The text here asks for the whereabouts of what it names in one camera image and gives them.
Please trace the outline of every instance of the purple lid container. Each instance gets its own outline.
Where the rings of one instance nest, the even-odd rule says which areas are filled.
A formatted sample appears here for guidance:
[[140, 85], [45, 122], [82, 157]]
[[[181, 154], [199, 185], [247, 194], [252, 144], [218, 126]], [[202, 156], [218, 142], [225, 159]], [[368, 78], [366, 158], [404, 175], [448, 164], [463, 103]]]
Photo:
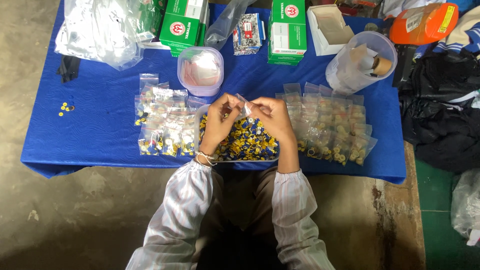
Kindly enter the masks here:
[[[190, 61], [192, 56], [200, 54], [204, 50], [211, 52], [218, 59], [218, 63], [220, 67], [220, 78], [218, 82], [212, 86], [191, 86], [188, 83], [184, 82], [183, 78], [181, 77], [183, 62], [185, 60]], [[223, 82], [223, 57], [218, 50], [210, 47], [186, 48], [179, 55], [178, 66], [177, 66], [177, 77], [179, 78], [181, 85], [183, 85], [183, 87], [188, 89], [192, 95], [199, 96], [199, 97], [214, 96], [220, 91], [220, 86], [222, 85], [222, 82]]]

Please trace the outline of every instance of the hand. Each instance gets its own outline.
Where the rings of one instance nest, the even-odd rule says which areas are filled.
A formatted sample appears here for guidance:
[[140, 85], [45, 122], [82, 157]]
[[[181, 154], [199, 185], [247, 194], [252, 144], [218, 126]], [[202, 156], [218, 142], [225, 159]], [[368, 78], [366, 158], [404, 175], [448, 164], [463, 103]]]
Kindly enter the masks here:
[[280, 143], [278, 172], [291, 173], [300, 170], [297, 139], [293, 133], [287, 105], [283, 100], [260, 97], [247, 103], [252, 116], [264, 124], [265, 129]]
[[280, 143], [295, 139], [287, 106], [281, 99], [260, 97], [247, 103], [252, 116], [262, 121], [265, 129]]
[[244, 105], [236, 96], [225, 93], [208, 107], [208, 121], [199, 148], [200, 152], [208, 156], [214, 154], [218, 144], [230, 133], [235, 118]]

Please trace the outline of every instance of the orange bag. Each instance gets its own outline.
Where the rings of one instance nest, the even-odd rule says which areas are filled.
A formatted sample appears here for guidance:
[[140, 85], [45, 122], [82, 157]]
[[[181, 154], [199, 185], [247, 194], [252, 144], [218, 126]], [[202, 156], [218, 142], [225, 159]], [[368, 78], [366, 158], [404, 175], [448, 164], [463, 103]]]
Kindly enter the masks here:
[[458, 6], [452, 3], [404, 10], [390, 28], [390, 39], [397, 44], [432, 43], [448, 36], [457, 20]]

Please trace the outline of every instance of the striped sleeve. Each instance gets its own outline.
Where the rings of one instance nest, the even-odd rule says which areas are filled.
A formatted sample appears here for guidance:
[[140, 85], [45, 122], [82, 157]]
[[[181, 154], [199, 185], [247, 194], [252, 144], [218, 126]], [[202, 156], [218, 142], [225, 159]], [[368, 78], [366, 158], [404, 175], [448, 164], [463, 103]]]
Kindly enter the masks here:
[[180, 167], [167, 182], [163, 203], [148, 224], [144, 246], [134, 251], [127, 270], [190, 270], [212, 192], [211, 168], [193, 160]]
[[278, 258], [289, 270], [334, 269], [318, 227], [310, 218], [317, 203], [307, 178], [300, 171], [276, 173], [272, 221]]

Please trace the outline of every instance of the table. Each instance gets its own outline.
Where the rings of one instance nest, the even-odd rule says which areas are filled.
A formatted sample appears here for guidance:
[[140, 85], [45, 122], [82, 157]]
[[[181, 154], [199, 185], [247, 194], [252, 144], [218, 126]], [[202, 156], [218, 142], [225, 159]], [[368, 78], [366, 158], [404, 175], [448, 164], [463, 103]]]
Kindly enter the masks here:
[[[210, 4], [211, 22], [225, 5]], [[267, 24], [270, 10], [248, 8], [259, 13]], [[345, 17], [354, 33], [363, 31], [378, 19]], [[139, 73], [159, 73], [160, 82], [169, 81], [173, 89], [182, 89], [177, 78], [177, 58], [169, 51], [146, 49], [144, 59], [133, 68], [119, 72], [104, 63], [82, 60], [79, 77], [61, 84], [55, 72], [60, 55], [54, 53], [55, 37], [63, 22], [60, 3], [48, 47], [30, 119], [21, 161], [30, 169], [50, 178], [75, 172], [87, 166], [177, 168], [190, 157], [140, 155], [137, 139], [140, 127], [134, 126], [134, 95], [139, 91]], [[283, 83], [306, 81], [328, 85], [325, 68], [333, 59], [315, 56], [310, 27], [307, 25], [308, 49], [296, 67], [267, 64], [267, 42], [257, 54], [233, 56], [232, 37], [221, 50], [225, 63], [225, 80], [214, 101], [224, 92], [240, 93], [247, 100], [259, 96], [274, 97], [283, 92]], [[348, 174], [384, 179], [400, 184], [406, 177], [397, 89], [391, 87], [393, 75], [361, 92], [365, 96], [367, 123], [378, 143], [363, 167], [347, 163], [346, 167], [325, 160], [300, 157], [304, 173]], [[74, 102], [75, 110], [59, 116], [62, 103]], [[236, 170], [264, 170], [273, 162], [228, 164]]]

